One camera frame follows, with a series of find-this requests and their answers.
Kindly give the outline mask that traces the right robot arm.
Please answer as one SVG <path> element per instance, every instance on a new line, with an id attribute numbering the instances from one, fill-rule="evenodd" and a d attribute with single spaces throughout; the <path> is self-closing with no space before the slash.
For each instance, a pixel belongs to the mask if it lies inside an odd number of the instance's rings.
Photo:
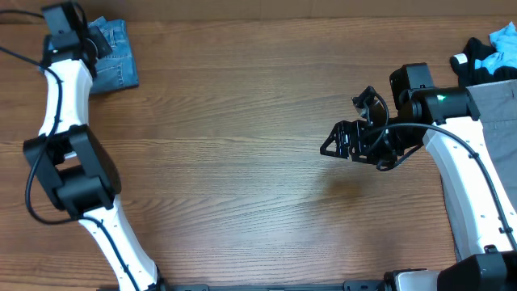
<path id="1" fill-rule="evenodd" d="M 391 115 L 374 88 L 352 102 L 355 121 L 340 121 L 321 146 L 325 156 L 400 166 L 425 149 L 439 168 L 443 196 L 460 260 L 439 272 L 405 269 L 361 290 L 513 290 L 516 287 L 516 212 L 486 148 L 481 113 L 471 92 L 438 88 L 424 63 L 408 64 L 389 78 L 397 112 Z"/>

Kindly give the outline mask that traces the blue denim jeans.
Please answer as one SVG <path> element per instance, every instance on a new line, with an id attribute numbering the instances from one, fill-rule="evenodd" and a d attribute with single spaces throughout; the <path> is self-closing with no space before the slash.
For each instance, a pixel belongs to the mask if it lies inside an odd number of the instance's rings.
<path id="1" fill-rule="evenodd" d="M 50 34 L 44 38 L 41 69 L 47 78 L 49 91 L 54 95 L 64 94 L 65 79 L 72 70 L 64 68 L 61 72 L 57 66 L 66 60 L 79 61 L 86 76 L 93 79 L 91 94 L 118 91 L 139 85 L 136 61 L 128 40 L 125 21 L 116 19 L 107 21 L 99 17 L 92 22 L 86 21 L 85 15 L 78 15 L 69 3 L 48 6 L 42 10 L 43 18 Z M 82 58 L 82 31 L 84 28 L 97 26 L 104 34 L 112 53 L 102 59 L 86 61 Z"/>

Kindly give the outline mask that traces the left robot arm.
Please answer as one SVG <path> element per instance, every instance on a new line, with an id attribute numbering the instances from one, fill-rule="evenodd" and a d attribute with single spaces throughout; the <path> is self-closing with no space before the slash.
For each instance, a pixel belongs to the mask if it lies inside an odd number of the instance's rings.
<path id="1" fill-rule="evenodd" d="M 38 136 L 23 143 L 31 167 L 27 181 L 38 180 L 52 205 L 67 212 L 65 221 L 90 233 L 120 290 L 165 290 L 158 266 L 124 214 L 119 172 L 89 126 L 95 65 L 111 46 L 76 3 L 45 6 L 42 15 L 50 30 L 40 63 L 48 83 L 47 107 Z"/>

